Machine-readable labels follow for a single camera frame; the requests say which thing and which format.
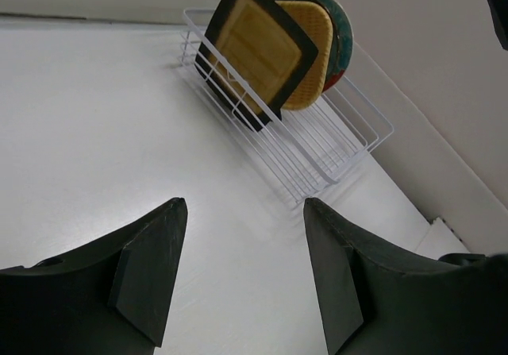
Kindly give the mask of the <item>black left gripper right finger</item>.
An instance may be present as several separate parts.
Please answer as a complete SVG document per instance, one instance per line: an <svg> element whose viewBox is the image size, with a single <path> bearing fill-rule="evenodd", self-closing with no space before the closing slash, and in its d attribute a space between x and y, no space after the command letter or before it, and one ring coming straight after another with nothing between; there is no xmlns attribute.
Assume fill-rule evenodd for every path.
<svg viewBox="0 0 508 355"><path fill-rule="evenodd" d="M329 353L506 353L506 254L458 266L394 245L320 199L303 215Z"/></svg>

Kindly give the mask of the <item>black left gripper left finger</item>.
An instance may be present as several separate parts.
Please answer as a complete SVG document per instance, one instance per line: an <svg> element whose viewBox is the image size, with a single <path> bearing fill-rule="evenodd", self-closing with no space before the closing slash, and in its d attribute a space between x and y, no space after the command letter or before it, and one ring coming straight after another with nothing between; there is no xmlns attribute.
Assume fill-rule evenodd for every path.
<svg viewBox="0 0 508 355"><path fill-rule="evenodd" d="M1 271L4 354L151 354L162 346L187 227L173 198L30 268Z"/></svg>

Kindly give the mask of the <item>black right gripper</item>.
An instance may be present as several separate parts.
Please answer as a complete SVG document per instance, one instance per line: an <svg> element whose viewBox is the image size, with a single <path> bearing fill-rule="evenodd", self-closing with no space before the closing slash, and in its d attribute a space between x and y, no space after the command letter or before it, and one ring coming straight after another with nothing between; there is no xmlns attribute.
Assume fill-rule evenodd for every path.
<svg viewBox="0 0 508 355"><path fill-rule="evenodd" d="M495 34L504 50L507 50L507 6L508 0L487 0Z"/></svg>

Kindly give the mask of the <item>round teal red plate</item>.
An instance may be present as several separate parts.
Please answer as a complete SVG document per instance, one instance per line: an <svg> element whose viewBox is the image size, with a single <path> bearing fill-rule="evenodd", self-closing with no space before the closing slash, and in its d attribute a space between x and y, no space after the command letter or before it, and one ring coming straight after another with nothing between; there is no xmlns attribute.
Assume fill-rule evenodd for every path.
<svg viewBox="0 0 508 355"><path fill-rule="evenodd" d="M327 75L323 92L334 86L345 74L353 53L354 35L351 22L342 5L336 0L317 0L329 12L337 30L337 46L332 48L336 59L329 64L331 73Z"/></svg>

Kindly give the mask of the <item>woven bamboo tray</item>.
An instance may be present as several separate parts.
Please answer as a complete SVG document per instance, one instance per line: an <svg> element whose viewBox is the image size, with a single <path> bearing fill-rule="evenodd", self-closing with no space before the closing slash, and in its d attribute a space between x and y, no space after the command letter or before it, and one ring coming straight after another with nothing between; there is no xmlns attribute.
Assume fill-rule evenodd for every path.
<svg viewBox="0 0 508 355"><path fill-rule="evenodd" d="M305 75L291 96L283 104L284 110L303 110L311 106L321 95L334 37L334 27L324 6L314 0L276 0L310 39L305 53L312 63L305 63Z"/></svg>

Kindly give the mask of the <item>square black yellow plate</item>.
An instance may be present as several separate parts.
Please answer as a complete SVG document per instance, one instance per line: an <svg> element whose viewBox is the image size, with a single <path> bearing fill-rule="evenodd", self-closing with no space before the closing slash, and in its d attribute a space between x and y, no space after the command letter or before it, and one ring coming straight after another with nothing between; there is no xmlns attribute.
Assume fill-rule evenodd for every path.
<svg viewBox="0 0 508 355"><path fill-rule="evenodd" d="M205 36L275 115L312 63L310 39L275 0L221 0ZM270 122L207 45L200 44L194 65L239 122L254 131Z"/></svg>

